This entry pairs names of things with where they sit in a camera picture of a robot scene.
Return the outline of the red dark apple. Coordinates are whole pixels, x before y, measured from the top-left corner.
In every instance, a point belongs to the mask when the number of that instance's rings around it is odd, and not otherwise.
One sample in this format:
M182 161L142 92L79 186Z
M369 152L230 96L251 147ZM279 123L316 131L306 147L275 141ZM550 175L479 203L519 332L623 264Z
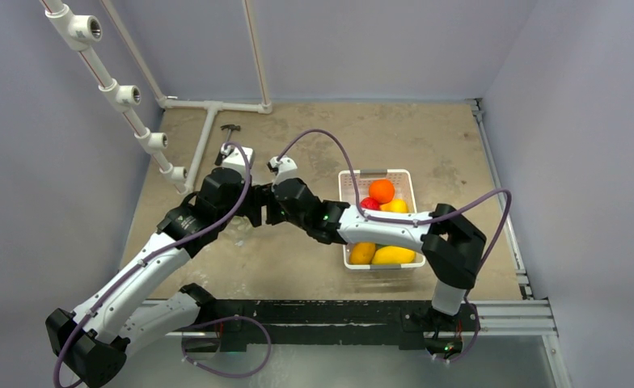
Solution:
M360 201L360 206L363 209L368 209L368 210L379 211L381 209L381 204L377 200L375 200L374 198L371 198L371 197L366 197L366 198L362 199Z

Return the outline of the clear zip top bag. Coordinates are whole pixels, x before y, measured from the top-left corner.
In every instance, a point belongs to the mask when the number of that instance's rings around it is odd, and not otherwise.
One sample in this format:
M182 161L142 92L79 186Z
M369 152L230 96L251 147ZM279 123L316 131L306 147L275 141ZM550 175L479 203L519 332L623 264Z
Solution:
M246 217L233 217L219 234L219 241L233 247L242 247L259 230L260 227L254 227Z

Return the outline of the orange fruit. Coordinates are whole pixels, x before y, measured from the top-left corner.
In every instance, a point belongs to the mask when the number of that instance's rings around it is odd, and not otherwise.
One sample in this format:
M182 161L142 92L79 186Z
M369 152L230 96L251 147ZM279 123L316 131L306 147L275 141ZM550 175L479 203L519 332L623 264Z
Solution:
M377 179L368 187L368 193L379 204L387 204L395 198L395 186L388 179Z

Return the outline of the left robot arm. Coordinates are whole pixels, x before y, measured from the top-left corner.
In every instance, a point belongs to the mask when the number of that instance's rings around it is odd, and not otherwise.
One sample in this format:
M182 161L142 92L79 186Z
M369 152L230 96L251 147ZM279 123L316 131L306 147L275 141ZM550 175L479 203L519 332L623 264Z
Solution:
M77 377L74 386L103 387L124 367L129 356L170 331L192 327L203 331L233 319L219 310L218 300L197 284L149 310L142 303L173 272L214 242L234 216L247 216L252 178L242 170L217 167L198 192L187 195L158 224L142 251L103 288L72 310L55 309L45 320L60 369Z

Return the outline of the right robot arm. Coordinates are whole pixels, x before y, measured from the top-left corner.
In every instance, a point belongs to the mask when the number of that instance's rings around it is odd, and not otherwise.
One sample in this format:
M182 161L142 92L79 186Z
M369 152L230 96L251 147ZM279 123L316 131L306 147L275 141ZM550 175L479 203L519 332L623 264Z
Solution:
M437 277L429 321L446 329L459 320L463 299L476 284L487 238L457 209L440 204L427 213L362 213L347 202L319 199L299 178L273 185L272 193L283 218L320 243L368 242L422 254Z

